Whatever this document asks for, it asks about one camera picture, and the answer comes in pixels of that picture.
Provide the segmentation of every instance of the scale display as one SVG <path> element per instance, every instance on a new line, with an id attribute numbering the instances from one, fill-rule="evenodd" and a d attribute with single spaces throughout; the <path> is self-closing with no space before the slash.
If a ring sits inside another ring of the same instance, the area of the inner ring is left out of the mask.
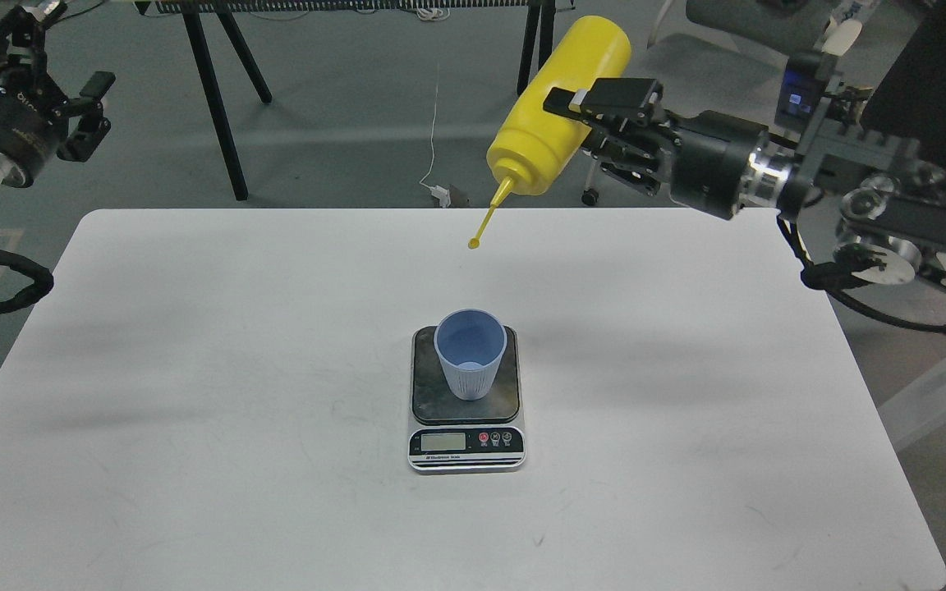
<path id="1" fill-rule="evenodd" d="M 517 365 L 517 339 L 507 348 L 483 399 L 454 396 L 433 349 L 435 326 L 416 333 L 411 360 L 408 463 L 420 472 L 495 472 L 521 466 L 526 446 Z"/>

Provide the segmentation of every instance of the white cable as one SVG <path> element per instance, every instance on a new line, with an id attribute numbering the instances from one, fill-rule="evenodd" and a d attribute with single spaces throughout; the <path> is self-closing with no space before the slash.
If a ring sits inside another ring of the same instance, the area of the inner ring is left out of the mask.
<path id="1" fill-rule="evenodd" d="M 416 15 L 423 22 L 440 22 L 448 19 L 451 8 L 416 8 Z"/>
<path id="2" fill-rule="evenodd" d="M 433 135 L 436 132 L 436 104 L 440 98 L 440 62 L 436 62 L 436 89 L 433 90 L 433 122 L 429 125 L 429 170 L 425 171 L 425 176 L 418 181 L 418 184 L 432 190 L 433 187 L 425 184 L 425 179 L 429 178 L 429 173 L 433 171 L 433 164 L 436 162 L 436 146 L 433 145 Z"/>

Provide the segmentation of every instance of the bottle nozzle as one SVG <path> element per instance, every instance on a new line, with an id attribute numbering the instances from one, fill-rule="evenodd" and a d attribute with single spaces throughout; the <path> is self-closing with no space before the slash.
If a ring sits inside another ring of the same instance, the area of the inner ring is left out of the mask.
<path id="1" fill-rule="evenodd" d="M 495 197 L 491 198 L 491 206 L 488 207 L 488 214 L 485 214 L 484 221 L 480 222 L 480 229 L 476 232 L 476 236 L 470 238 L 469 243 L 466 244 L 466 246 L 470 247 L 470 250 L 480 246 L 480 235 L 483 235 L 484 229 L 488 227 L 488 221 L 491 220 L 492 213 L 495 213 L 495 209 L 497 209 L 499 205 L 502 205 L 503 201 L 506 201 L 506 198 L 510 195 L 510 191 L 513 190 L 514 184 L 513 176 L 504 176 L 503 182 L 498 184 Z"/>

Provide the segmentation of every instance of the concrete floor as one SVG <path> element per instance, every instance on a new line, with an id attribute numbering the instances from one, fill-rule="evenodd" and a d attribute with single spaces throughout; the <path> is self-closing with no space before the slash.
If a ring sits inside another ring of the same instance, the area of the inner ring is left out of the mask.
<path id="1" fill-rule="evenodd" d="M 71 11 L 91 4 L 76 2 Z M 662 0 L 576 4 L 558 15 L 558 37 L 578 16 L 612 18 L 634 44 L 627 75 L 661 79 L 673 111 L 772 120 L 776 56 L 686 22 L 680 2 L 652 49 L 645 49 L 647 29 Z M 434 97 L 436 156 L 427 183 L 455 185 L 483 207 L 494 188 L 484 150 L 515 98 L 524 15 L 523 8 L 465 10 L 439 23 L 401 11 L 311 12 L 286 22 L 239 15 L 273 90 L 268 106 L 217 20 L 204 18 L 251 190 L 245 203 L 232 198 L 180 18 L 143 18 L 129 4 L 109 3 L 61 23 L 49 33 L 50 72 L 72 94 L 94 70 L 116 72 L 105 101 L 113 131 L 89 163 L 52 162 L 28 190 L 0 190 L 0 247 L 52 266 L 80 218 L 99 208 L 431 207 L 418 180 L 430 163 Z M 884 3 L 843 60 L 846 80 L 880 82 L 921 16 L 916 4 Z M 548 194 L 507 206 L 581 207 L 586 166 L 575 158 Z M 668 205 L 608 180 L 599 188 L 601 206 Z M 803 220 L 818 254 L 833 244 L 834 214 L 819 206 Z M 0 276 L 0 299 L 20 284 Z M 864 291 L 894 313 L 946 322 L 946 299 L 919 286 Z M 946 355 L 946 337 L 881 326 L 841 307 L 836 314 L 877 405 Z M 0 317 L 0 366 L 24 319 Z M 946 561 L 946 425 L 898 455 Z"/>

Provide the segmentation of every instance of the table surface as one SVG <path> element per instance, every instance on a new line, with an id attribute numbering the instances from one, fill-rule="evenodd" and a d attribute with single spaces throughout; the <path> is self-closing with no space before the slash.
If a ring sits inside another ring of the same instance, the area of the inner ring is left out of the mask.
<path id="1" fill-rule="evenodd" d="M 938 589 L 772 213 L 119 210 L 0 373 L 0 589 Z M 412 334 L 518 335 L 529 456 L 406 463 Z"/>

